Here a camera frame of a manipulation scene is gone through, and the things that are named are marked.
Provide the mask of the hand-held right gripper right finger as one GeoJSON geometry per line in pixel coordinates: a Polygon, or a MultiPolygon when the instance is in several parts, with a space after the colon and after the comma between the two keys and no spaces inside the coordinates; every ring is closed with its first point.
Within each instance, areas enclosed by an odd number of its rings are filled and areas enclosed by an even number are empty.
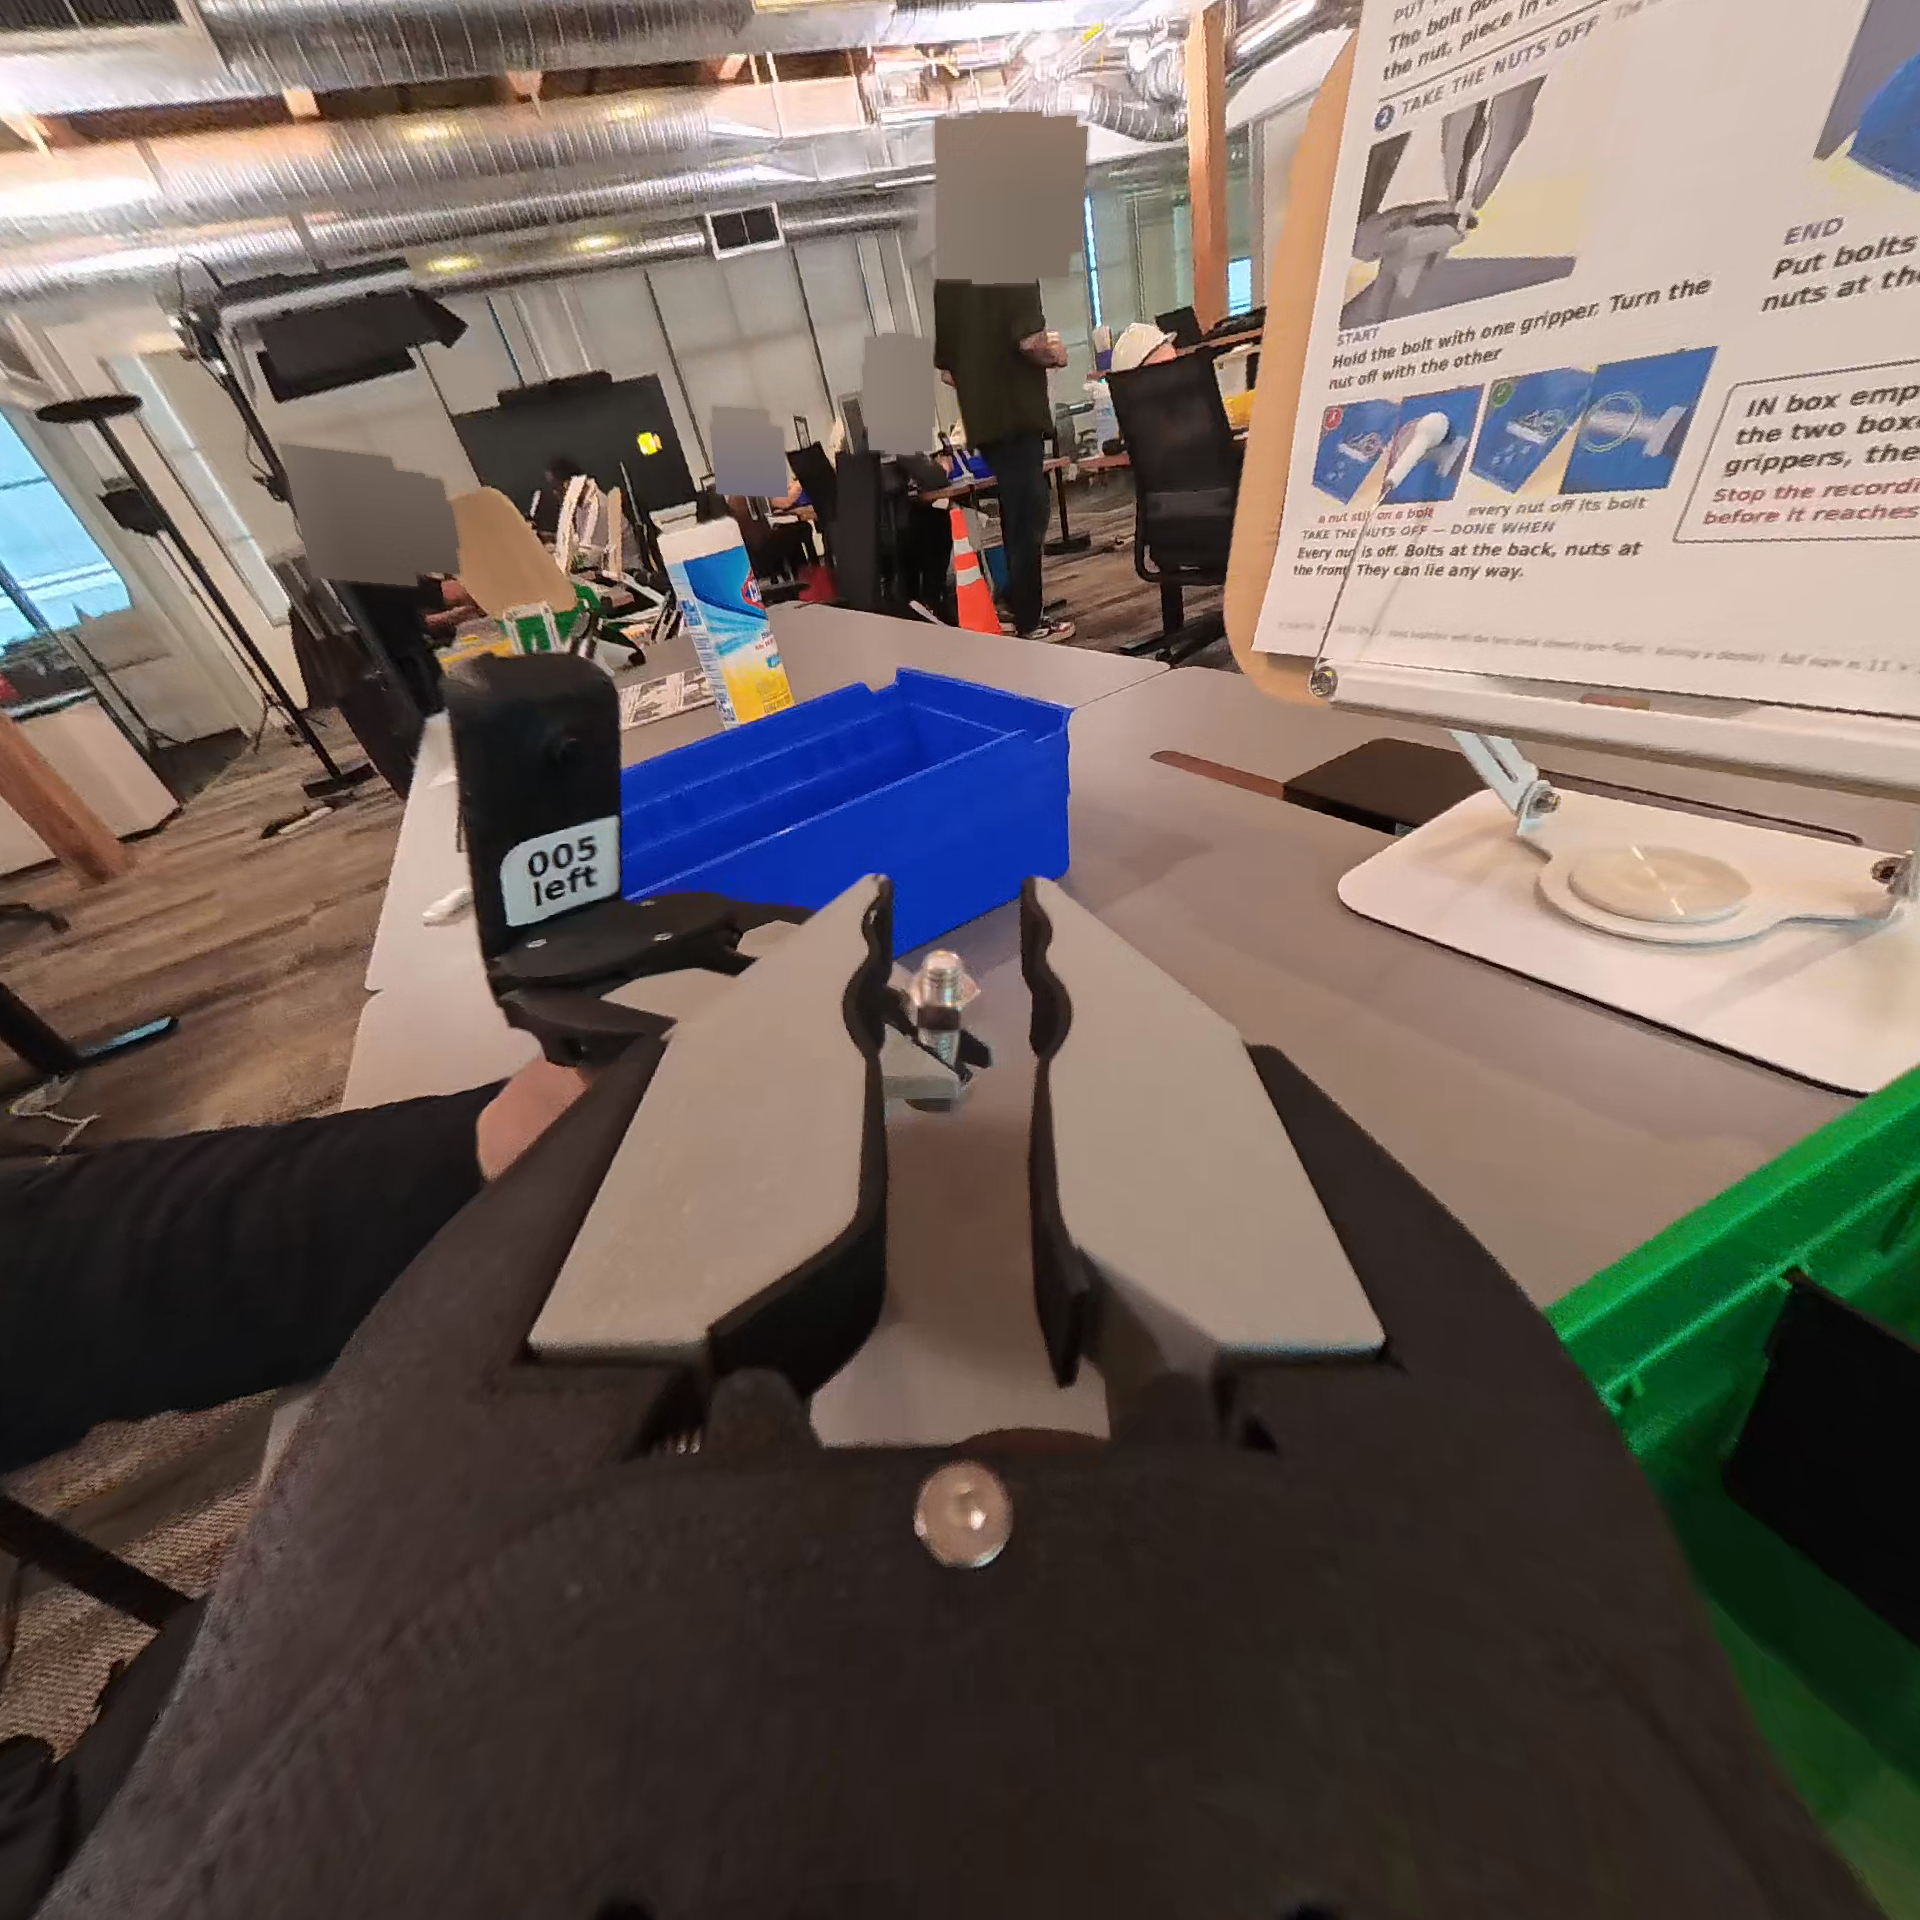
{"type": "Polygon", "coordinates": [[[1377,1357],[1385,1327],[1238,1028],[1056,879],[1024,884],[1019,920],[1056,1383],[1377,1357]]]}

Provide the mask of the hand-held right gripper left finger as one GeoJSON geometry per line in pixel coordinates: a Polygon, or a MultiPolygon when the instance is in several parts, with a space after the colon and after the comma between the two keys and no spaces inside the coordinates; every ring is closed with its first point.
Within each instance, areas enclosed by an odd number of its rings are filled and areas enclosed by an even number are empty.
{"type": "Polygon", "coordinates": [[[527,1338],[814,1397],[875,1331],[893,884],[853,883],[662,1045],[527,1338]]]}

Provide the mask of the blue plastic bin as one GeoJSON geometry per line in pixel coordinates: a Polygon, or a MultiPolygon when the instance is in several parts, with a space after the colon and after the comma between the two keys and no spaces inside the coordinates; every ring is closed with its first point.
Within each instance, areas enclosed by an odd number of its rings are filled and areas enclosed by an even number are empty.
{"type": "Polygon", "coordinates": [[[899,667],[624,768],[624,898],[712,893],[821,909],[893,884],[912,952],[1058,879],[1069,710],[899,667]]]}

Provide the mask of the steel hex bolt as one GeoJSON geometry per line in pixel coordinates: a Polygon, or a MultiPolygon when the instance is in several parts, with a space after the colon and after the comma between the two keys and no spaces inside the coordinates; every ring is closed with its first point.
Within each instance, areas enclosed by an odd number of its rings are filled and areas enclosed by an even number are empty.
{"type": "MultiPolygon", "coordinates": [[[[935,956],[935,960],[930,965],[937,966],[937,970],[965,966],[968,972],[968,965],[965,962],[965,958],[952,948],[930,948],[930,950],[926,950],[917,972],[921,972],[927,965],[930,952],[935,956]]],[[[922,1047],[926,1054],[930,1054],[931,1059],[944,1063],[957,1079],[965,1079],[965,1082],[971,1076],[971,1072],[991,1068],[991,1045],[985,1043],[978,1034],[971,1031],[968,1013],[971,1013],[971,1005],[966,1008],[962,1022],[942,1020],[942,1022],[935,1022],[935,1024],[922,1024],[922,1022],[917,1020],[917,1013],[910,1005],[910,1016],[912,1016],[912,1024],[914,1024],[917,1043],[922,1047]]]]}

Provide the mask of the green plastic bin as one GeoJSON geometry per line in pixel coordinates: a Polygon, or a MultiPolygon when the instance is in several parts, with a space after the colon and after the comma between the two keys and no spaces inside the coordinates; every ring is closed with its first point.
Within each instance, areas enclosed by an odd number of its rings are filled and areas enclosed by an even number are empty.
{"type": "Polygon", "coordinates": [[[1747,1709],[1886,1916],[1917,1916],[1917,1642],[1720,1484],[1803,1270],[1917,1347],[1917,1075],[1546,1309],[1654,1486],[1747,1709]]]}

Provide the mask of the person's left forearm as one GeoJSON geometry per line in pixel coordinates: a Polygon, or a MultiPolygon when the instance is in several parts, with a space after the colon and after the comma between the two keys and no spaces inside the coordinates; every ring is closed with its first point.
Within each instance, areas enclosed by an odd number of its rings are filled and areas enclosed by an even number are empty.
{"type": "Polygon", "coordinates": [[[1,1471],[328,1370],[483,1188],[496,1088],[1,1172],[1,1471]]]}

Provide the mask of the person's left hand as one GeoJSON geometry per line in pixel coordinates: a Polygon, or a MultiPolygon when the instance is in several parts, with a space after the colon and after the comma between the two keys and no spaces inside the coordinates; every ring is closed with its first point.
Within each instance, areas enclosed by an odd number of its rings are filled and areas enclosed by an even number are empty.
{"type": "Polygon", "coordinates": [[[592,1085],[592,1072],[529,1060],[491,1094],[473,1124],[473,1160],[482,1182],[496,1182],[550,1127],[559,1122],[592,1085]]]}

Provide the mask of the wooden board stand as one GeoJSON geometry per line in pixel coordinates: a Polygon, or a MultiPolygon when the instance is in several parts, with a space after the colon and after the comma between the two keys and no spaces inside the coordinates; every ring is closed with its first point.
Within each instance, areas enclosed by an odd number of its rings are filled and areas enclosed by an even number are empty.
{"type": "Polygon", "coordinates": [[[576,608],[576,582],[539,541],[520,510],[491,487],[448,495],[458,541],[455,576],[480,611],[511,616],[527,608],[576,608]]]}

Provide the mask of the white disinfecting wipes canister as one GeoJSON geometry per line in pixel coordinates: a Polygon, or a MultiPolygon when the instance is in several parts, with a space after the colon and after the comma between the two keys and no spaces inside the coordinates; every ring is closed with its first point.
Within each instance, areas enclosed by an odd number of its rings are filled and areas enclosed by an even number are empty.
{"type": "Polygon", "coordinates": [[[736,520],[665,514],[657,546],[721,726],[787,710],[798,698],[736,520]]]}

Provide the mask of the black softbox light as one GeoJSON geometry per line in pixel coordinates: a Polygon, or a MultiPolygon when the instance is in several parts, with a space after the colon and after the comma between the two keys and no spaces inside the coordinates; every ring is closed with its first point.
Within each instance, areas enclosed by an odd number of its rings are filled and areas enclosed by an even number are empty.
{"type": "Polygon", "coordinates": [[[422,344],[456,344],[469,322],[421,290],[384,290],[262,320],[256,360],[277,402],[318,398],[416,367],[422,344]]]}

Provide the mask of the black office chair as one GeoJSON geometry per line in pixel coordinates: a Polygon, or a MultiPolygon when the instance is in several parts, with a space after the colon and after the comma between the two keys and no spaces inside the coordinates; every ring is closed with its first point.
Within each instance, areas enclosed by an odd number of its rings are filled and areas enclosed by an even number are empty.
{"type": "Polygon", "coordinates": [[[1183,594],[1227,582],[1243,446],[1202,355],[1114,367],[1109,390],[1133,472],[1136,576],[1158,592],[1158,629],[1125,651],[1185,664],[1227,630],[1223,608],[1189,616],[1183,594]]]}

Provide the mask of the printed instruction sheet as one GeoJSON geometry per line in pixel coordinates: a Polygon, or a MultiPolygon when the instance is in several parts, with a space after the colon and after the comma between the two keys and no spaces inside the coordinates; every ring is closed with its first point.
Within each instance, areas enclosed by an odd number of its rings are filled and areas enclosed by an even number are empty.
{"type": "Polygon", "coordinates": [[[1257,646],[1915,717],[1917,4],[1367,4],[1257,646]]]}

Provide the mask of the black wall screen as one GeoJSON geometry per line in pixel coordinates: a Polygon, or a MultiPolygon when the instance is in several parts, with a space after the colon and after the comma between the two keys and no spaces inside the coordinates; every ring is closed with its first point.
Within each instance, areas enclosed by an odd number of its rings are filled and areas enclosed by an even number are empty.
{"type": "Polygon", "coordinates": [[[659,374],[550,379],[449,421],[475,477],[520,508],[555,456],[638,511],[672,511],[699,493],[659,374]]]}

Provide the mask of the silver air duct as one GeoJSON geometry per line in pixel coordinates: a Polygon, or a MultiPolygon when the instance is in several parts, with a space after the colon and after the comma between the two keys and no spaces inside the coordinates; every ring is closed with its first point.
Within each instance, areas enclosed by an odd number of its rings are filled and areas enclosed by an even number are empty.
{"type": "Polygon", "coordinates": [[[235,77],[315,90],[1183,24],[1193,4],[205,3],[235,77]]]}
{"type": "Polygon", "coordinates": [[[545,229],[890,199],[930,134],[778,136],[749,91],[633,93],[5,157],[5,298],[344,267],[545,229]]]}

